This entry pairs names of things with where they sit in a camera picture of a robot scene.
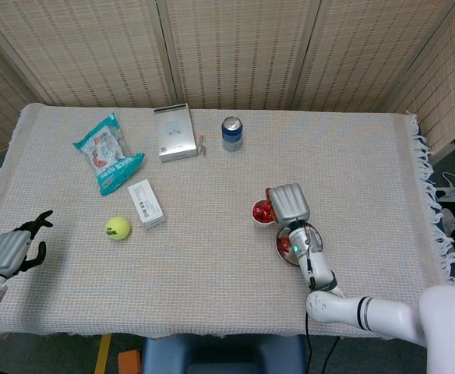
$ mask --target white bowl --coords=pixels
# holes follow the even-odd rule
[[[265,202],[266,202],[266,200],[259,200],[259,201],[257,201],[255,204],[252,205],[252,210],[251,210],[251,212],[250,212],[250,215],[252,216],[253,224],[254,224],[255,226],[257,226],[258,228],[268,228],[271,224],[274,223],[274,221],[266,222],[266,223],[264,223],[264,222],[259,222],[259,221],[257,221],[256,218],[253,216],[253,208],[255,208],[257,204],[259,204],[259,203],[265,203]]]

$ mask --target snack bag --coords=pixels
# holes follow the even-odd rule
[[[136,172],[144,159],[144,153],[126,157],[122,151],[124,136],[117,118],[111,113],[98,126],[73,145],[89,157],[97,174],[101,195],[114,192]]]

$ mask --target barcode label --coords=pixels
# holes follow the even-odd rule
[[[144,217],[148,218],[150,215],[148,214],[148,210],[146,210],[142,201],[139,201],[139,206],[141,206],[141,211],[143,212]]]

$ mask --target blue chair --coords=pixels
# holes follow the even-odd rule
[[[305,374],[305,338],[193,334],[146,339],[146,374]]]

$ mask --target tablecloth fringe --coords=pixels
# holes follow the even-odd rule
[[[433,174],[433,167],[429,163],[429,155],[432,154],[426,146],[426,138],[419,135],[419,125],[416,115],[411,117],[411,136],[413,139],[413,151],[418,162],[421,190],[425,193],[425,198],[429,204],[427,214],[432,221],[432,237],[436,242],[436,250],[439,255],[439,264],[448,284],[455,286],[455,277],[451,275],[451,264],[455,263],[454,240],[449,238],[446,233],[437,225],[443,217],[440,213],[441,206],[437,203],[436,187],[430,181]]]

